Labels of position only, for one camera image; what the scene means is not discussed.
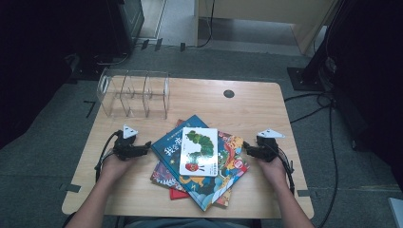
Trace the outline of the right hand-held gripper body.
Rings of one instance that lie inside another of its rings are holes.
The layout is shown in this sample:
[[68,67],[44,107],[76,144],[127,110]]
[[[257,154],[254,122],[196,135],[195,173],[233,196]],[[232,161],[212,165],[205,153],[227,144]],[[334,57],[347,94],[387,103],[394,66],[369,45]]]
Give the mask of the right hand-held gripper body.
[[269,129],[261,131],[257,134],[258,158],[266,162],[271,162],[274,158],[283,161],[280,155],[276,139],[273,137]]

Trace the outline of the black equipment cabinet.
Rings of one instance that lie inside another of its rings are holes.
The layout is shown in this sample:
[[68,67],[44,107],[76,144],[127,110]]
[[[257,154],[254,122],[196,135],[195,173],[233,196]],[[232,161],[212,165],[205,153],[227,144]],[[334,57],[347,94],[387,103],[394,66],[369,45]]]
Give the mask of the black equipment cabinet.
[[106,0],[119,54],[130,54],[144,24],[142,0]]

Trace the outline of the white flat object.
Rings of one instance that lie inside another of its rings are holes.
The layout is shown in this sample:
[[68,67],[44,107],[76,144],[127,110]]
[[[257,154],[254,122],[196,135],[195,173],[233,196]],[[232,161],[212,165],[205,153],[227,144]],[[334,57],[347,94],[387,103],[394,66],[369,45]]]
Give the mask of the white flat object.
[[388,198],[397,228],[403,228],[403,199]]

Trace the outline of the dark blue picture book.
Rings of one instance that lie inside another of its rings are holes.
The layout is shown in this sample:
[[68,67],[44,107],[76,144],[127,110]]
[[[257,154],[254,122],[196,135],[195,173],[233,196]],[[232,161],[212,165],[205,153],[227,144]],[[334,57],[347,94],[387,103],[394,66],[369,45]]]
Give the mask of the dark blue picture book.
[[[182,147],[182,130],[185,127],[208,127],[198,116],[194,115],[186,121],[178,124],[166,135],[152,143],[151,149],[156,154],[160,162],[168,168],[174,175],[180,174],[180,157]],[[218,130],[218,172],[219,172],[219,130]]]

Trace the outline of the black metal stand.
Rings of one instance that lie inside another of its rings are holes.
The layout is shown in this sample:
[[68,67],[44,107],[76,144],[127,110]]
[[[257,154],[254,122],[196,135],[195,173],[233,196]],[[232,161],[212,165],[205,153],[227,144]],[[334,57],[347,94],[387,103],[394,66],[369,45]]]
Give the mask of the black metal stand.
[[327,27],[324,40],[318,47],[310,63],[305,68],[288,67],[287,72],[294,90],[322,91],[323,85],[320,79],[320,71],[327,62],[335,59],[335,44],[340,27],[345,20],[348,1],[339,0],[336,12]]

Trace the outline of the clear acrylic book rack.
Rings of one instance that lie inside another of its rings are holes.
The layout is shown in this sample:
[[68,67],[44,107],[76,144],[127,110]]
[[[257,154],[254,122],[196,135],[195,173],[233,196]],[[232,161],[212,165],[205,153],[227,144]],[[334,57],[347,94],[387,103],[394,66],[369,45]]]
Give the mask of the clear acrylic book rack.
[[107,117],[166,119],[169,74],[164,71],[105,68],[97,97]]

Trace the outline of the beige wooden furniture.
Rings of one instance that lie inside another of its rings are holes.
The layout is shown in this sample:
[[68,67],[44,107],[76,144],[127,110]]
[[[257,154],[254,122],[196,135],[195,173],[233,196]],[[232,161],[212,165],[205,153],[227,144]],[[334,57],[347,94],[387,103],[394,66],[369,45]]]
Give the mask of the beige wooden furniture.
[[195,23],[201,17],[291,24],[302,54],[330,21],[339,0],[194,0]]

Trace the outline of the light blue monster picture book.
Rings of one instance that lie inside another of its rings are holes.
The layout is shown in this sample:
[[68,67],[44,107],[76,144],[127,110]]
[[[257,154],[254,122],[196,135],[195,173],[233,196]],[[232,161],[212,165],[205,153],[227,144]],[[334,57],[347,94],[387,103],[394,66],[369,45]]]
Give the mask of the light blue monster picture book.
[[243,138],[219,132],[219,172],[216,177],[195,177],[174,175],[158,161],[150,180],[170,189],[178,181],[202,210],[216,204],[227,207],[232,187],[249,169],[249,164],[241,157]]

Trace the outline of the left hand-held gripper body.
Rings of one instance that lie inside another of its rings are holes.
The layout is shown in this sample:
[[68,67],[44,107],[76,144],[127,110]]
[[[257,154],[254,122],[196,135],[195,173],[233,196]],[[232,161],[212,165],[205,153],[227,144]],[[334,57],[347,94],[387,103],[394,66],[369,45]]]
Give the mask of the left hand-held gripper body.
[[125,161],[126,159],[142,155],[141,150],[133,145],[137,134],[137,130],[126,124],[122,130],[117,132],[117,140],[114,143],[113,152],[120,160]]

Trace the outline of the black angled tape mark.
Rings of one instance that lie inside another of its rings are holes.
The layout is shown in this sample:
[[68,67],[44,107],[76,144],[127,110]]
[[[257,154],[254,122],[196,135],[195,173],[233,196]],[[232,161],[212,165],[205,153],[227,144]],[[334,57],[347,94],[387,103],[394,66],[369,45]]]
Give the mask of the black angled tape mark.
[[89,118],[89,116],[92,113],[92,110],[93,110],[94,106],[96,105],[96,102],[95,101],[84,101],[84,103],[90,105],[89,110],[88,110],[88,112],[86,114],[86,118]]

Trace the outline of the person's right hand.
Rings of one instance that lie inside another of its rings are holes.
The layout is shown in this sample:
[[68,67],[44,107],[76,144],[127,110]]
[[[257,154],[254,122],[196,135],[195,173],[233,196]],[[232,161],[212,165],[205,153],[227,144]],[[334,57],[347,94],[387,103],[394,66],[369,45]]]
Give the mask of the person's right hand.
[[285,170],[279,158],[275,158],[270,162],[258,160],[258,164],[263,175],[274,188],[287,186]]

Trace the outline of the white caterpillar picture book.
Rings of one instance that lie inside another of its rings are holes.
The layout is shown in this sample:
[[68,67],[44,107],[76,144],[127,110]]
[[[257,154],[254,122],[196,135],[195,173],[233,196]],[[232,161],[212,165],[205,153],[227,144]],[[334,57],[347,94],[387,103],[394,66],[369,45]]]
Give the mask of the white caterpillar picture book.
[[185,127],[182,130],[180,174],[216,177],[218,175],[218,130]]

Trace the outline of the person's left hand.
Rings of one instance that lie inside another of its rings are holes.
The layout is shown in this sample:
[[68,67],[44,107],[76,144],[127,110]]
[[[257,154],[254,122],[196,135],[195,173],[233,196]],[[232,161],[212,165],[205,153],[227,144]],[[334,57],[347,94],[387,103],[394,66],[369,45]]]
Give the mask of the person's left hand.
[[121,161],[116,155],[107,157],[103,162],[99,181],[109,184],[115,183],[135,162],[135,159]]

